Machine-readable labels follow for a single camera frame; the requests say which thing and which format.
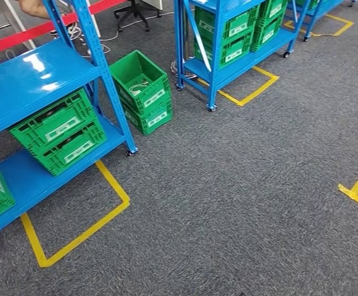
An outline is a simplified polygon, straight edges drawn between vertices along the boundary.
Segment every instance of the red barrier pole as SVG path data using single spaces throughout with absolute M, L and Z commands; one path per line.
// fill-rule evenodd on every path
M 125 0 L 101 0 L 97 3 L 94 3 L 91 5 L 89 9 L 90 9 L 91 14 L 97 14 L 98 12 L 111 8 L 112 6 L 120 4 L 125 1 Z M 63 21 L 66 25 L 67 25 L 68 23 L 73 23 L 76 20 L 77 20 L 77 16 L 74 12 L 67 14 L 63 17 Z M 43 34 L 48 33 L 54 29 L 54 27 L 53 26 L 53 23 L 51 21 L 48 21 L 39 26 L 28 29 L 27 31 L 5 37 L 2 39 L 0 39 L 0 51 L 4 51 L 5 49 L 15 46 L 20 43 L 23 43 L 30 39 L 34 39 Z

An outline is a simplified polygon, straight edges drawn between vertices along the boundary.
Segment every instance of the wheel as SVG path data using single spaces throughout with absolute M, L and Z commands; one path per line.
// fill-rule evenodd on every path
M 134 155 L 135 155 L 135 153 L 137 153 L 137 151 L 131 152 L 131 151 L 127 150 L 127 151 L 125 151 L 125 156 L 127 156 L 127 157 L 134 156 Z

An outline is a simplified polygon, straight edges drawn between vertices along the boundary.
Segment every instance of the person's leg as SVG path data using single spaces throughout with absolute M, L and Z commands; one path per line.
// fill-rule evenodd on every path
M 41 17 L 42 19 L 50 19 L 47 10 L 43 5 L 42 0 L 17 0 L 20 8 L 33 17 Z

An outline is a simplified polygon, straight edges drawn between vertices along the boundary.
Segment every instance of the shelf board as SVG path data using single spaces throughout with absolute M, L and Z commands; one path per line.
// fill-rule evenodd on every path
M 125 137 L 110 121 L 101 115 L 98 118 L 108 140 L 57 177 L 27 150 L 0 163 L 0 171 L 16 201 L 14 207 L 0 215 L 0 230 L 125 141 Z
M 317 13 L 316 15 L 316 19 L 316 20 L 320 19 L 321 17 L 325 15 L 326 13 L 329 12 L 330 10 L 333 10 L 334 8 L 341 4 L 344 1 L 344 0 L 328 0 L 328 1 L 325 1 L 325 2 L 322 2 L 322 4 L 320 4 L 320 8 L 317 11 Z M 293 5 L 291 2 L 291 0 L 288 4 L 288 8 L 290 9 L 290 10 L 293 10 Z M 297 5 L 296 8 L 297 8 L 298 12 L 303 11 L 302 6 Z M 316 13 L 316 8 L 317 7 L 314 8 L 313 10 L 307 10 L 307 15 L 308 15 L 310 17 L 314 16 L 315 13 Z
M 282 46 L 294 39 L 294 37 L 295 34 L 291 31 L 280 28 L 275 37 L 266 45 L 261 47 L 258 51 L 250 52 L 244 57 L 233 62 L 233 64 L 219 70 L 216 75 L 217 77 L 217 88 L 222 89 L 231 81 L 242 75 L 248 69 L 279 50 Z M 202 62 L 201 60 L 196 58 L 187 60 L 184 63 L 184 67 L 192 73 L 196 74 L 202 80 L 205 80 L 208 83 L 210 82 L 208 71 L 206 69 L 204 62 Z
M 265 0 L 227 0 L 227 7 L 222 8 L 224 11 L 223 15 L 224 21 L 227 21 L 264 1 Z M 216 0 L 190 0 L 190 2 L 213 14 L 216 13 Z
M 99 76 L 59 39 L 0 64 L 0 131 Z

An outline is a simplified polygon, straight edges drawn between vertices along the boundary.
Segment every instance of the blue shelf frame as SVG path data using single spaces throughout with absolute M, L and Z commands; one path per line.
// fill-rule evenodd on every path
M 59 38 L 0 65 L 0 131 L 84 87 L 108 139 L 57 177 L 48 173 L 27 150 L 2 161 L 0 170 L 16 204 L 0 215 L 0 230 L 117 146 L 126 144 L 131 154 L 137 151 L 85 0 L 66 2 L 77 14 L 91 53 L 91 62 L 75 50 L 55 1 L 43 2 Z M 113 108 L 117 126 L 104 116 L 99 107 L 99 79 L 102 80 Z
M 284 57 L 288 57 L 291 52 L 294 51 L 294 43 L 300 32 L 304 19 L 305 18 L 305 11 L 301 12 L 300 16 L 294 20 L 295 26 L 293 31 L 289 31 L 285 28 L 280 28 L 279 31 L 274 36 L 274 38 L 269 41 L 267 44 L 259 49 L 257 52 L 250 52 L 241 59 L 236 60 L 233 64 L 225 68 L 218 69 L 220 57 L 221 38 L 224 25 L 227 20 L 236 17 L 246 10 L 259 5 L 265 0 L 174 0 L 174 4 L 174 34 L 176 42 L 176 63 L 177 66 L 177 82 L 176 87 L 177 90 L 181 90 L 184 87 L 184 82 L 192 85 L 202 93 L 206 94 L 208 101 L 206 107 L 210 111 L 214 111 L 216 108 L 215 100 L 216 93 L 231 81 L 241 76 L 242 74 L 251 69 L 251 67 L 266 59 L 267 57 L 280 49 L 285 44 L 288 43 L 287 51 Z M 236 7 L 228 8 L 227 4 L 237 3 Z M 306 0 L 305 5 L 309 6 L 310 0 Z M 212 60 L 209 62 L 205 50 L 201 36 L 198 31 L 194 16 L 191 12 L 190 4 L 199 6 L 202 9 L 208 10 L 214 14 L 215 23 L 214 30 Z M 184 23 L 185 14 L 188 17 L 190 26 L 194 32 L 196 42 L 198 43 L 199 48 L 202 56 L 202 61 L 195 58 L 184 60 L 184 46 L 185 43 Z M 185 73 L 190 71 L 200 77 L 208 84 L 207 88 L 186 77 Z
M 325 14 L 333 10 L 334 8 L 344 2 L 344 0 L 328 0 L 323 2 L 323 0 L 320 0 L 317 6 L 314 9 L 311 10 L 306 10 L 306 15 L 310 17 L 310 22 L 303 22 L 303 25 L 307 27 L 307 31 L 304 35 L 304 40 L 307 41 L 311 36 L 311 30 L 313 28 L 315 23 L 319 19 L 324 17 Z M 350 7 L 353 6 L 354 0 L 352 0 L 350 3 Z M 295 3 L 289 2 L 288 5 L 288 9 L 297 12 L 302 12 L 304 10 L 303 6 L 300 6 Z

